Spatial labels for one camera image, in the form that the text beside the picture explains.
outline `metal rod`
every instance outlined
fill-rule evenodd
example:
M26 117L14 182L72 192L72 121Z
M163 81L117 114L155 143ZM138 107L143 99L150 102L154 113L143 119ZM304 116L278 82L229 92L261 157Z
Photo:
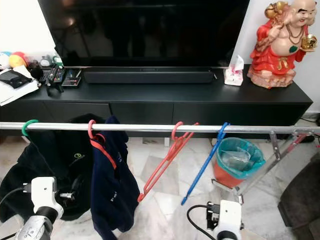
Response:
M24 122L0 122L0 130L21 130ZM97 131L128 131L128 132L172 132L174 125L140 125L140 124L93 124L92 130ZM177 132L218 133L221 126L182 125ZM27 130L72 130L87 131L87 123L32 123ZM235 134L320 134L320 126L227 126L225 133Z

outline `cable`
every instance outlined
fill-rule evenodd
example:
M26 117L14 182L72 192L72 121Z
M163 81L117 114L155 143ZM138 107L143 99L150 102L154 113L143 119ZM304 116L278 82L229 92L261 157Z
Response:
M17 234L17 233L11 234L11 235L9 235L9 236L6 236L6 237L4 237L4 238L1 238L0 240L10 239L10 238L14 237L16 234Z
M194 221L191 220L189 213L192 209L195 208L205 208L205 209L210 209L210 207L206 206L206 205L194 205L192 207L190 207L188 209L188 211L186 212L186 217L188 218L189 222L192 224L192 226L194 226L198 231L202 232L204 235L206 235L208 238L212 239L212 240L216 240L213 236L211 236L209 233L207 233L205 230L203 230L201 227L199 227L198 225L196 225L194 223Z
M303 120L303 121L306 121L306 122L309 122L309 123L316 123L316 121L311 121L311 120L308 120L308 119L305 119L305 118L300 118L301 120Z
M6 200L6 198L9 197L11 194L14 194L15 192L18 192L18 191L22 191L22 190L24 190L24 189L25 189L25 187L18 187L18 188L16 188L16 189L13 189L12 191L8 192L8 193L2 198L2 200L0 201L0 205L1 205L1 204ZM6 236L6 237L4 237L4 238L1 238L0 240L10 239L10 238L14 237L16 234L17 234L17 233L13 233L13 234L11 234L11 235L9 235L9 236Z
M13 189L12 191L8 192L3 198L2 200L0 201L0 205L4 202L4 200L9 197L11 194L15 193L15 192L18 192L18 191L22 191L24 188L23 187L18 187L16 189Z

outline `black tv cabinet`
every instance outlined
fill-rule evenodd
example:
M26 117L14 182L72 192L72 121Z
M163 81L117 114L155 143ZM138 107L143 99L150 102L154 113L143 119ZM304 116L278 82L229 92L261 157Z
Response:
M245 66L241 87L224 84L222 71L207 84L88 84L49 97L45 87L0 107L0 122L65 122L87 113L117 116L123 124L164 124L178 121L201 125L291 126L312 100L293 83L265 89L251 83ZM20 135L0 130L0 135ZM169 133L130 132L130 136L169 137ZM213 137L197 134L196 137Z

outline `orange bin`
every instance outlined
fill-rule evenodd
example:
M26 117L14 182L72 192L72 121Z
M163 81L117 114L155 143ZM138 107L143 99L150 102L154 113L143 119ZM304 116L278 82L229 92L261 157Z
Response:
M229 173L227 173L225 170L222 169L218 165L218 162L215 161L213 166L213 172L215 179L222 185L225 185L229 188L233 188L235 186L238 186L240 183L244 181L244 179L237 179L233 176L231 176Z

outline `table surface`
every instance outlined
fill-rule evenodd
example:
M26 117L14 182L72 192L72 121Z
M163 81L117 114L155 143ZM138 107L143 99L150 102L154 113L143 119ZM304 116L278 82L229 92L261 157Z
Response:
M202 84L88 84L81 80L79 88L55 89L48 96L46 88L24 96L23 101L54 101L82 103L248 103L248 104L306 104L312 100L293 83L286 88L265 89L254 85L247 77L249 65L243 71L242 86L224 84L223 70L218 79Z

